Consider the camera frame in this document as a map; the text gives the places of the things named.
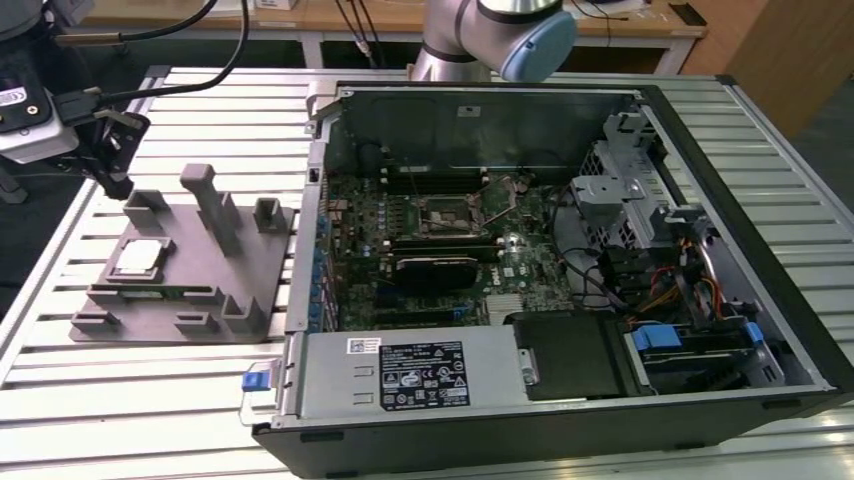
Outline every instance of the white label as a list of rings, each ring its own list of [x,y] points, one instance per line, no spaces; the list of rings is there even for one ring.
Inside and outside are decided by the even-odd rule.
[[[296,23],[293,22],[257,22],[257,25],[272,28],[296,28]]]
[[[8,107],[26,101],[26,89],[24,87],[12,88],[0,92],[0,107]]]
[[[348,338],[347,353],[379,353],[381,343],[381,338]]]
[[[445,390],[439,390],[439,396],[440,397],[464,397],[465,395],[468,395],[468,389],[467,388],[448,388]]]
[[[121,296],[124,298],[163,298],[163,294],[160,292],[121,292]]]

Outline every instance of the wire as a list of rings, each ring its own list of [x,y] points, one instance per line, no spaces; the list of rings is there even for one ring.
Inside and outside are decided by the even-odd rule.
[[[662,275],[662,273],[672,271],[672,269],[674,267],[662,267],[655,270],[652,278],[650,279],[650,295],[652,295],[652,292],[655,291],[655,283],[658,282],[658,277]]]
[[[347,12],[344,11],[344,6],[341,5],[340,0],[335,0],[335,6],[337,7],[337,11],[341,14],[341,18],[344,19],[344,23],[347,24],[347,29],[349,30],[349,33],[352,33],[352,36],[356,37],[356,40],[359,39],[359,34],[356,33],[356,29],[352,26],[352,23],[349,23],[349,17],[347,16]]]
[[[558,257],[559,257],[558,261],[563,263],[567,266],[567,268],[572,270],[572,272],[575,272],[576,275],[579,275],[586,281],[590,282],[590,284],[594,287],[599,289],[603,295],[608,298],[608,301],[611,302],[614,308],[624,311],[631,310],[631,308],[628,307],[628,304],[616,296],[616,294],[604,286],[604,284],[599,282],[595,278],[592,278],[590,275],[587,275],[584,271],[572,264],[572,262],[567,261],[563,258],[563,253],[560,253],[560,248],[558,247],[558,240],[555,238],[555,222],[558,218],[558,207],[560,206],[560,201],[563,200],[563,197],[567,195],[567,193],[570,193],[571,185],[572,185],[571,183],[567,183],[566,186],[560,189],[560,192],[558,193],[558,198],[555,199],[555,206],[551,210],[551,219],[548,223],[548,230],[551,232],[551,245],[554,247],[555,252],[558,253]]]
[[[652,310],[654,308],[668,304],[670,302],[672,302],[678,298],[679,298],[679,287],[674,285],[670,288],[670,290],[667,290],[660,296],[658,296],[652,300],[650,300],[650,302],[647,302],[647,304],[643,305],[638,309],[638,313],[644,313],[644,312]],[[636,323],[636,319],[638,319],[636,315],[632,315],[631,317],[628,317],[628,319],[627,319],[628,324],[632,325],[634,323]]]
[[[213,77],[207,82],[201,82],[195,85],[180,85],[177,87],[152,88],[151,90],[136,90],[132,92],[105,94],[100,98],[99,105],[108,106],[108,105],[115,105],[117,103],[123,103],[131,100],[137,100],[140,98],[159,97],[161,95],[175,95],[177,93],[199,92],[223,83],[223,80],[225,80],[225,77],[231,74],[232,70],[237,66],[240,57],[243,57],[243,51],[245,50],[247,39],[249,37],[249,3],[248,2],[249,0],[240,0],[240,7],[243,10],[243,19],[240,22],[240,39],[237,40],[235,53],[232,54],[231,59],[228,60],[228,63],[223,67],[223,70],[219,72],[219,75],[216,75],[216,77]]]
[[[718,318],[723,318],[723,315],[720,314],[720,287],[718,286],[718,283],[708,277],[703,277],[700,279],[700,282],[703,282],[708,286],[708,293],[711,295],[711,308],[714,309]]]
[[[361,19],[359,18],[359,11],[356,10],[356,4],[352,3],[353,0],[347,0],[347,1],[349,2],[349,6],[352,7],[352,13],[356,17],[359,31],[356,31],[356,28],[353,27],[353,24],[349,21],[349,17],[347,16],[347,11],[344,10],[344,6],[341,5],[341,0],[335,0],[335,6],[337,7],[337,11],[340,12],[341,17],[344,18],[344,23],[347,24],[349,33],[352,33],[352,36],[356,39],[356,48],[359,48],[359,51],[368,59],[368,64],[371,68],[376,68],[376,61],[373,60],[373,53],[371,52],[371,46],[368,45],[368,42],[365,40],[364,26],[361,25]]]
[[[368,21],[371,34],[373,35],[373,46],[376,47],[376,54],[379,55],[379,68],[385,68],[388,66],[385,63],[385,52],[383,51],[383,44],[379,42],[379,34],[376,33],[376,27],[373,27],[371,12],[368,12],[368,7],[364,6],[364,0],[359,0],[359,5],[361,5],[361,10],[364,11],[364,19]]]
[[[364,48],[364,55],[368,57],[368,63],[371,64],[371,68],[376,68],[376,59],[373,58],[373,51],[371,50],[371,45],[368,45],[368,36],[364,33],[364,25],[361,25],[361,17],[359,16],[359,8],[356,2],[353,0],[347,0],[349,2],[349,8],[352,8],[352,16],[356,19],[356,26],[359,27],[359,38],[361,39],[361,46]]]
[[[628,17],[616,17],[616,18],[611,17],[611,15],[608,15],[608,12],[602,10],[599,5],[596,5],[595,3],[591,2],[590,4],[594,6],[594,8],[596,10],[599,10],[602,15],[604,15],[604,16],[592,15],[591,13],[587,13],[584,10],[582,10],[582,7],[578,5],[578,2],[575,0],[571,0],[571,2],[572,2],[572,5],[575,5],[575,8],[578,9],[578,11],[582,13],[582,15],[584,15],[586,17],[590,17],[590,18],[598,18],[599,20],[604,20],[604,28],[606,28],[606,30],[608,32],[608,40],[607,40],[607,43],[604,44],[604,48],[610,48],[610,46],[611,46],[611,20],[619,20],[619,21],[624,22],[624,21],[628,20]]]
[[[208,0],[208,3],[204,4],[201,9],[193,14],[192,17],[187,18],[181,22],[177,22],[175,25],[169,25],[168,27],[159,28],[157,30],[151,30],[148,32],[140,33],[120,33],[119,39],[121,42],[137,42],[140,40],[149,40],[152,38],[165,37],[176,32],[180,32],[187,27],[195,25],[199,20],[201,20],[205,15],[213,10],[216,3],[219,0]]]
[[[74,177],[85,178],[82,175],[73,173],[25,173],[22,175],[12,175],[12,178],[36,178],[36,177]]]

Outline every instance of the black cable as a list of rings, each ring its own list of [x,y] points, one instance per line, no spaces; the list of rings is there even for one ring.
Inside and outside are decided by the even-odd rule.
[[[373,57],[369,54],[369,47],[368,47],[368,51],[367,52],[361,50],[361,45],[367,46],[367,42],[365,42],[364,38],[359,35],[359,32],[356,31],[356,27],[353,27],[352,22],[349,21],[349,16],[347,15],[347,11],[344,10],[344,6],[341,5],[341,0],[335,0],[335,6],[337,7],[337,11],[341,14],[341,18],[344,19],[344,23],[347,24],[347,29],[349,30],[349,33],[352,34],[353,38],[356,39],[356,47],[359,47],[359,51],[367,57],[368,63],[371,64],[371,68],[376,68],[375,67],[375,62],[373,62]]]
[[[347,12],[344,11],[344,7],[341,5],[340,0],[335,0],[335,6],[337,7],[337,11],[341,14],[341,18],[344,19],[344,23],[347,24],[347,29],[349,30],[349,33],[352,33],[352,36],[356,37],[356,39],[359,39],[359,34],[356,33],[356,29],[352,26],[352,23],[349,23],[349,17],[347,16]]]
[[[232,70],[237,66],[237,62],[240,61],[240,57],[243,56],[243,51],[245,50],[247,39],[249,37],[249,3],[248,2],[249,0],[240,0],[240,7],[243,9],[243,20],[240,22],[240,39],[237,40],[237,47],[235,48],[235,53],[232,54],[231,59],[228,60],[228,63],[223,67],[223,70],[219,72],[219,75],[216,75],[216,77],[213,77],[207,82],[201,82],[195,85],[181,85],[177,87],[152,88],[151,90],[136,90],[132,92],[105,94],[101,96],[99,100],[99,105],[108,106],[108,105],[115,105],[117,103],[127,102],[129,100],[137,100],[140,98],[159,97],[161,95],[175,95],[177,93],[199,92],[223,83],[223,80],[225,80],[225,77],[228,76],[228,74],[231,74]]]
[[[352,16],[356,20],[356,26],[359,27],[359,39],[361,40],[361,44],[367,50],[365,56],[368,57],[368,63],[371,64],[371,68],[377,68],[376,59],[373,58],[373,51],[371,50],[371,45],[368,44],[368,35],[364,33],[364,25],[361,24],[361,17],[359,15],[359,6],[356,5],[355,0],[347,0],[349,2],[349,8],[352,9]]]
[[[558,260],[566,264],[567,268],[572,270],[572,272],[575,272],[576,275],[579,275],[583,279],[586,279],[590,282],[590,284],[599,289],[599,291],[604,294],[604,296],[608,297],[608,300],[611,301],[614,308],[623,311],[631,310],[626,302],[602,284],[602,282],[599,282],[595,278],[587,275],[584,271],[572,264],[572,262],[567,261],[563,258],[563,254],[560,253],[560,248],[558,247],[558,240],[555,237],[555,222],[558,218],[558,207],[560,206],[560,201],[563,200],[563,197],[566,196],[567,193],[570,193],[571,185],[572,185],[571,183],[567,183],[566,186],[560,189],[560,192],[558,193],[558,198],[555,199],[555,206],[551,210],[551,219],[548,224],[548,231],[551,232],[551,245],[554,247],[555,253],[558,253],[559,255]]]
[[[204,16],[213,10],[216,6],[216,2],[219,0],[208,0],[208,3],[204,4],[201,9],[193,14],[192,17],[185,20],[177,22],[175,25],[169,25],[168,27],[159,28],[157,30],[151,30],[149,32],[140,33],[120,33],[119,39],[121,42],[137,42],[140,40],[151,40],[152,38],[164,37],[167,35],[173,34],[175,32],[180,32],[187,27],[191,27],[196,24],[199,20],[204,18]]]
[[[371,12],[368,12],[368,7],[364,6],[364,0],[359,0],[359,5],[361,5],[361,10],[364,11],[364,18],[368,21],[368,26],[371,27],[371,34],[373,35],[373,47],[376,49],[376,54],[379,55],[379,68],[385,68],[385,52],[383,51],[383,44],[379,43],[379,34],[376,33],[376,27],[373,26],[373,19],[371,18]]]
[[[627,21],[628,17],[616,17],[616,18],[611,17],[611,15],[608,15],[608,12],[602,10],[599,5],[591,2],[591,5],[594,6],[594,8],[599,10],[602,15],[604,16],[592,15],[587,13],[584,10],[582,10],[582,7],[578,5],[578,2],[575,0],[571,0],[571,2],[572,2],[572,5],[575,5],[575,8],[578,9],[578,11],[582,12],[582,15],[590,18],[598,18],[599,20],[604,20],[604,28],[607,29],[607,32],[608,32],[608,40],[607,40],[607,43],[604,44],[604,48],[610,48],[611,47],[611,20]]]

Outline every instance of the aluminum workbench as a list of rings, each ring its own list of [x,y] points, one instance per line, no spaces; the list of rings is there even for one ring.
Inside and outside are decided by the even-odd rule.
[[[197,83],[211,69],[153,69],[144,87]],[[224,85],[137,101],[153,123],[131,173],[139,188],[191,200],[177,177],[188,162],[211,163],[236,203],[275,195],[299,208],[309,138],[309,82],[403,80],[403,73],[237,70]],[[770,126],[740,89],[712,77],[559,75],[572,83],[656,83],[795,283],[854,358],[854,216]],[[676,183],[691,198],[686,177]],[[82,306],[124,229],[121,203],[82,185],[21,294],[0,325],[0,471],[4,480],[292,478],[240,424],[240,374],[280,355],[285,262],[269,342],[144,346],[73,343]],[[259,411],[272,396],[255,397]],[[389,476],[488,478],[851,478],[854,411],[767,425],[716,447]]]

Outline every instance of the blue latch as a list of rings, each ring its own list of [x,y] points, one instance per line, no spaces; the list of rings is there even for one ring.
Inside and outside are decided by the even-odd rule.
[[[269,390],[269,370],[243,374],[243,391],[264,392]]]
[[[639,352],[650,348],[682,346],[682,340],[672,325],[644,325],[631,332],[631,339]]]
[[[747,322],[744,324],[744,330],[747,331],[747,336],[750,337],[750,341],[754,345],[759,345],[764,342],[764,335],[762,335],[762,330],[759,330],[756,322]]]

